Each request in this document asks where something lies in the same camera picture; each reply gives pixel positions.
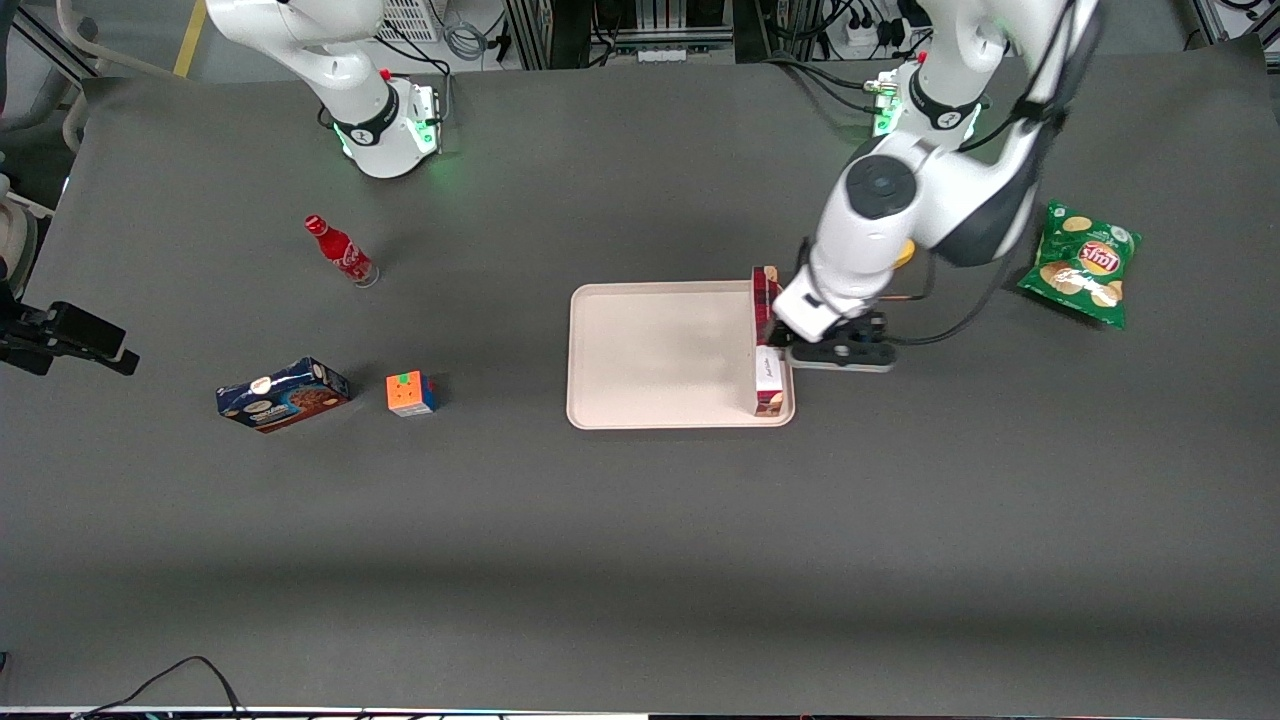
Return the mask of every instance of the bottle label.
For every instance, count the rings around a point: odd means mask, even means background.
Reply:
[[[365,255],[355,242],[347,243],[342,258],[333,261],[353,282],[364,282],[374,272],[374,263]]]

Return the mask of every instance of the rubik's cube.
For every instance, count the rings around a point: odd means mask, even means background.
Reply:
[[[401,418],[435,413],[435,382],[413,370],[387,378],[387,409]]]

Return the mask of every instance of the bottle cap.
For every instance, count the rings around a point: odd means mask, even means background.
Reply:
[[[307,231],[316,237],[329,232],[329,223],[324,222],[324,218],[320,215],[311,215],[303,220],[302,224],[305,224]]]

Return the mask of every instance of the box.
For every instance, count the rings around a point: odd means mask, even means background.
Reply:
[[[387,409],[401,418],[435,413],[435,383],[413,370],[387,378]]]
[[[351,400],[347,378],[303,357],[251,383],[218,388],[218,414],[271,433]]]
[[[786,397],[782,348],[769,346],[773,301],[782,292],[773,265],[751,269],[751,300],[755,302],[755,416],[777,418]]]

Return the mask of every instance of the red patterned box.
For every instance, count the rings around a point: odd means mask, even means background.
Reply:
[[[751,269],[751,300],[755,304],[755,416],[777,418],[782,414],[786,393],[782,350],[768,345],[773,301],[782,292],[778,269],[773,265]]]

